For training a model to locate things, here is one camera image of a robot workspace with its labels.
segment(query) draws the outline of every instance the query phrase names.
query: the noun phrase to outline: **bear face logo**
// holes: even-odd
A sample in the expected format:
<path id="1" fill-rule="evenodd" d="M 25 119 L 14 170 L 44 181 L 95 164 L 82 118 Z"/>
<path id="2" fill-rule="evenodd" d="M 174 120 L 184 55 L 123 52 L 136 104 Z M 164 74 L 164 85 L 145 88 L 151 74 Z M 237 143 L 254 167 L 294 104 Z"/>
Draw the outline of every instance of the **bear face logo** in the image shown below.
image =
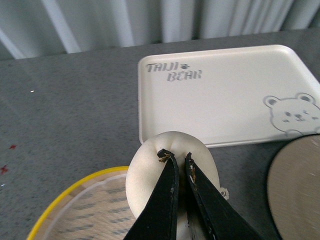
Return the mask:
<path id="1" fill-rule="evenodd" d="M 270 108 L 271 124 L 286 135 L 320 133 L 320 108 L 313 96 L 302 92 L 294 98 L 266 96 L 263 102 Z"/>

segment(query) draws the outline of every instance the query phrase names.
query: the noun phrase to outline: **speckled gray surface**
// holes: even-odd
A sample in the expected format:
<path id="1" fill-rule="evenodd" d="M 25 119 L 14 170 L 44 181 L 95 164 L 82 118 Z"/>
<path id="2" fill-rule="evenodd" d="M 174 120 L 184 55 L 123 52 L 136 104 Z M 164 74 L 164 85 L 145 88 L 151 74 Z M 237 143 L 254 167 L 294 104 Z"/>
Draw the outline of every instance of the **speckled gray surface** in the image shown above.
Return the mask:
<path id="1" fill-rule="evenodd" d="M 295 50 L 320 79 L 320 28 L 0 61 L 0 167 L 9 169 L 0 175 L 0 239 L 25 239 L 46 207 L 77 180 L 129 165 L 140 146 L 141 58 L 271 44 Z M 284 144 L 210 149 L 230 204 L 266 239 L 278 238 L 266 177 Z"/>

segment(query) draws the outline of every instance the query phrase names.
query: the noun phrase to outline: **corrugated metal wall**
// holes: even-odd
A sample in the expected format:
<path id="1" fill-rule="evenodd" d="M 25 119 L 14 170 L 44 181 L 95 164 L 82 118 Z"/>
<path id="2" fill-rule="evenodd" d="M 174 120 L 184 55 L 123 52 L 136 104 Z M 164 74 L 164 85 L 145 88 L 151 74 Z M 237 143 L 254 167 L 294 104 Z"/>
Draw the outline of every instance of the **corrugated metal wall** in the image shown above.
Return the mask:
<path id="1" fill-rule="evenodd" d="M 320 26 L 320 0 L 1 0 L 0 60 Z"/>

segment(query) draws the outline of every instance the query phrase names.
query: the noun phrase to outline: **rectangular tray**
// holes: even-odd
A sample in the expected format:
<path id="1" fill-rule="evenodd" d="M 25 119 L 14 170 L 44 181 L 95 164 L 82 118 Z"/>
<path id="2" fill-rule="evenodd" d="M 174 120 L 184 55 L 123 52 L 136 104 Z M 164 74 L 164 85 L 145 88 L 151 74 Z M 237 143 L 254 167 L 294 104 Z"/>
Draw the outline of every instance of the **rectangular tray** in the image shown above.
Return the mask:
<path id="1" fill-rule="evenodd" d="M 138 97 L 141 143 L 179 131 L 210 148 L 288 140 L 320 128 L 320 84 L 283 45 L 144 57 Z"/>

